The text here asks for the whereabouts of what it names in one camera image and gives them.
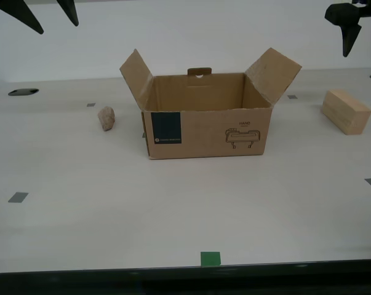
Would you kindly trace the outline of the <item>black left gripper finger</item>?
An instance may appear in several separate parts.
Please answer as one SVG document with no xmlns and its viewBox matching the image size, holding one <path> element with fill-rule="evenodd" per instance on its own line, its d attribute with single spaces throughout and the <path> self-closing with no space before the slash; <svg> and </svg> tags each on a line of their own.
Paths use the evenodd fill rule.
<svg viewBox="0 0 371 295">
<path fill-rule="evenodd" d="M 74 0 L 57 0 L 58 4 L 74 26 L 79 25 L 77 10 Z"/>
<path fill-rule="evenodd" d="M 0 10 L 16 18 L 39 34 L 44 30 L 28 5 L 23 0 L 0 0 Z"/>
</svg>

